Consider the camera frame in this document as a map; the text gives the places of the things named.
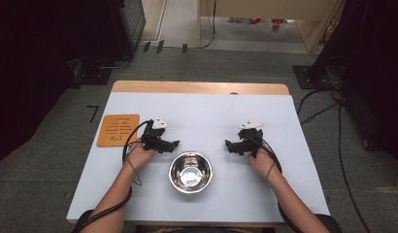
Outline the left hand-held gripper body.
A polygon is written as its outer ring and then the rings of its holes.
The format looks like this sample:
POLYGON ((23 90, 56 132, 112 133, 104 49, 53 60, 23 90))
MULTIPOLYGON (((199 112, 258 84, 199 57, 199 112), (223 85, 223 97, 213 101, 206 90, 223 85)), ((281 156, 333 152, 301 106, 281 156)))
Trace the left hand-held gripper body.
POLYGON ((171 147, 169 142, 161 139, 166 128, 167 123, 159 117, 149 120, 141 137, 144 149, 159 152, 161 148, 171 147))

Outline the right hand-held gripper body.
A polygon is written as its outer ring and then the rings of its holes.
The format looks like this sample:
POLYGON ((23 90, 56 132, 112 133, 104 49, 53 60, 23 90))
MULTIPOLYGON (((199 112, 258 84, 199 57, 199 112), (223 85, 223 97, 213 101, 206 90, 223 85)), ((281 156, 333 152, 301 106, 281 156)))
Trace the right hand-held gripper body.
POLYGON ((238 136, 241 140, 239 155, 249 152, 252 156, 256 156, 262 144, 263 132, 261 128, 263 126, 263 122, 250 120, 238 126, 240 129, 238 136))

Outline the stainless steel bowl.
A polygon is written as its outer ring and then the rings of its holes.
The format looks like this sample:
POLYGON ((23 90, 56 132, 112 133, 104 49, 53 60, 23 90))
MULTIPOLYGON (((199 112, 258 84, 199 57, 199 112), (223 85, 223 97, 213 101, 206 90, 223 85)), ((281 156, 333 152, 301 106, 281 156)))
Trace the stainless steel bowl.
POLYGON ((202 153, 187 151, 171 162, 168 177, 171 185, 184 194, 199 193, 213 178, 213 166, 202 153))

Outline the person's left hand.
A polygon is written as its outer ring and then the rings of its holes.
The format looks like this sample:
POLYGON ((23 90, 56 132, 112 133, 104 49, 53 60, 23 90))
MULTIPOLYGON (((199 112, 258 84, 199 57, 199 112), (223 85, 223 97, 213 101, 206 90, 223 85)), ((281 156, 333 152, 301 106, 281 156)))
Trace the person's left hand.
POLYGON ((132 151, 130 151, 125 159, 123 169, 127 173, 136 173, 147 165, 155 155, 155 150, 145 150, 142 143, 135 143, 132 146, 132 151))

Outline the person's right hand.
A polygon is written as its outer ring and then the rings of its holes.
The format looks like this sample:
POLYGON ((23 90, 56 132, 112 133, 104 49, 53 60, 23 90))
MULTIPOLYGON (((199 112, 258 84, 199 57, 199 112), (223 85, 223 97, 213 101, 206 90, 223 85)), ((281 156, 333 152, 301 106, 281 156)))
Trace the person's right hand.
POLYGON ((271 154, 264 148, 259 149, 256 156, 249 155, 248 160, 251 168, 268 183, 281 174, 271 154))

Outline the orange square trivet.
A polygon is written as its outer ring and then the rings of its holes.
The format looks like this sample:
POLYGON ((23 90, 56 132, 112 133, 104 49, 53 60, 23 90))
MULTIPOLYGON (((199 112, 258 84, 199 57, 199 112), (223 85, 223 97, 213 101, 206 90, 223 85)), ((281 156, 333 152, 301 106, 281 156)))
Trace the orange square trivet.
POLYGON ((139 123, 139 115, 104 116, 96 145, 99 148, 123 147, 126 140, 139 123))

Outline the white table cover sheet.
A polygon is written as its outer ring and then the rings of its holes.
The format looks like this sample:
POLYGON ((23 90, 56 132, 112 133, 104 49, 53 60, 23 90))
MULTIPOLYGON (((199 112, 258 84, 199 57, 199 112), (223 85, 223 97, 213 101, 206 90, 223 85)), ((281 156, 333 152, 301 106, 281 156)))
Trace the white table cover sheet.
POLYGON ((114 92, 108 115, 137 114, 141 120, 162 118, 163 137, 178 141, 171 153, 156 155, 139 173, 126 218, 138 224, 241 223, 282 224, 271 188, 244 156, 227 150, 238 139, 240 125, 263 123, 264 138, 275 152, 289 184, 317 214, 328 214, 317 170, 289 95, 166 94, 114 92), (170 183, 172 160, 198 151, 213 166, 213 178, 201 192, 183 194, 170 183))

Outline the black flat stand base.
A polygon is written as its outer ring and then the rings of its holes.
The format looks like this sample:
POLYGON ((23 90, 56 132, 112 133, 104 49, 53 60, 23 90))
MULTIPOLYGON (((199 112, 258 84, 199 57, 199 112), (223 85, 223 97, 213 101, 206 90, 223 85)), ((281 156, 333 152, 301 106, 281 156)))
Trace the black flat stand base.
POLYGON ((294 65, 292 69, 301 89, 328 90, 338 84, 330 78, 324 68, 294 65))

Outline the person's left black sleeve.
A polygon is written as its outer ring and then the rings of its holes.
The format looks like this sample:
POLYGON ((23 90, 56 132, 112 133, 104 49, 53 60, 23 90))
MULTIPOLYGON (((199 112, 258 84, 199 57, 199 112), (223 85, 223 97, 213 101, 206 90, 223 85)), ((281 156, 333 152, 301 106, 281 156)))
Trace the person's left black sleeve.
POLYGON ((80 233, 85 227, 91 223, 92 210, 85 211, 78 219, 71 233, 80 233))

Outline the person's black sleeve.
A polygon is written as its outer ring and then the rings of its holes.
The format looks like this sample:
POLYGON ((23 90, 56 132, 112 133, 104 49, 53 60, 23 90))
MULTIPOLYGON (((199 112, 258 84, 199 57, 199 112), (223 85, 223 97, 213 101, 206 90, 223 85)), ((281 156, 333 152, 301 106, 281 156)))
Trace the person's black sleeve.
POLYGON ((80 233, 85 227, 91 223, 92 210, 85 211, 78 219, 71 233, 80 233))
POLYGON ((323 214, 315 214, 316 233, 343 233, 339 223, 332 217, 323 214))

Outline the dark glass cabinet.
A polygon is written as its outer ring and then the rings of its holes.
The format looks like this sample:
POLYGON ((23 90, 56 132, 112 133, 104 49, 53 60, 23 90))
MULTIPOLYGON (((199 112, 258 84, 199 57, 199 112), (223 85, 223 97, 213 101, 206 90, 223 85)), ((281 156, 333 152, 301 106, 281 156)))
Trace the dark glass cabinet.
POLYGON ((119 57, 130 58, 138 46, 146 18, 142 0, 109 0, 119 57))

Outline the person's right black sleeve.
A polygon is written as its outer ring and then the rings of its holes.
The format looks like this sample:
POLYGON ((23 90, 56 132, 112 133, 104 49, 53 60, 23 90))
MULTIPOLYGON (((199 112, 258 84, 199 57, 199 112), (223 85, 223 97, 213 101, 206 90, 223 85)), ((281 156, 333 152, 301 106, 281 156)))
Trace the person's right black sleeve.
POLYGON ((339 223, 332 217, 323 214, 315 214, 316 233, 343 233, 339 223))

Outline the light wooden cabinet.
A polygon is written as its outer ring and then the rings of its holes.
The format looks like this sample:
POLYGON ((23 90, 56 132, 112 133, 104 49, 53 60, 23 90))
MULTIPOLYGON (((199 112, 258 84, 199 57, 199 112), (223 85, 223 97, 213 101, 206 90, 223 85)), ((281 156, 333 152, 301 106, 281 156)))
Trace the light wooden cabinet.
POLYGON ((293 19, 308 52, 312 52, 343 0, 197 0, 197 45, 203 17, 293 19))

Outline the black curtain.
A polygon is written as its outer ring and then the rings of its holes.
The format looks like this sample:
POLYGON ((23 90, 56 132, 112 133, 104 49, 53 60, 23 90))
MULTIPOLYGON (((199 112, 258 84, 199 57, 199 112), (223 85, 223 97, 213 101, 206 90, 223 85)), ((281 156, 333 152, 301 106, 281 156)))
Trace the black curtain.
POLYGON ((328 68, 368 146, 398 160, 398 0, 347 0, 309 76, 316 82, 328 68))
POLYGON ((73 83, 95 67, 96 33, 113 0, 0 0, 0 161, 29 141, 73 83))

